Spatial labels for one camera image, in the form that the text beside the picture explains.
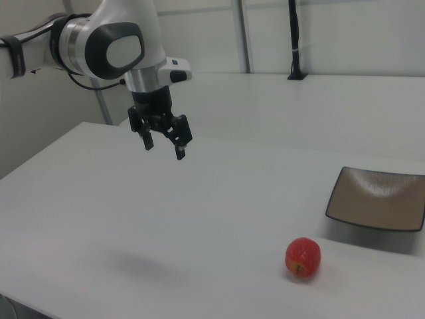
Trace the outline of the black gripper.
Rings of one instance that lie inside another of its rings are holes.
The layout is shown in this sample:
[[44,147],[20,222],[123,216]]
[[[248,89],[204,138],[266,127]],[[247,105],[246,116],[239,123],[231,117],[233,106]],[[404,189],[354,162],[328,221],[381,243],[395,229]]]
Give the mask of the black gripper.
[[174,147],[177,160],[185,157],[185,148],[193,139],[186,115],[173,116],[168,86],[152,92],[132,92],[134,106],[128,112],[132,132],[138,133],[147,151],[154,147],[150,128],[164,132]]

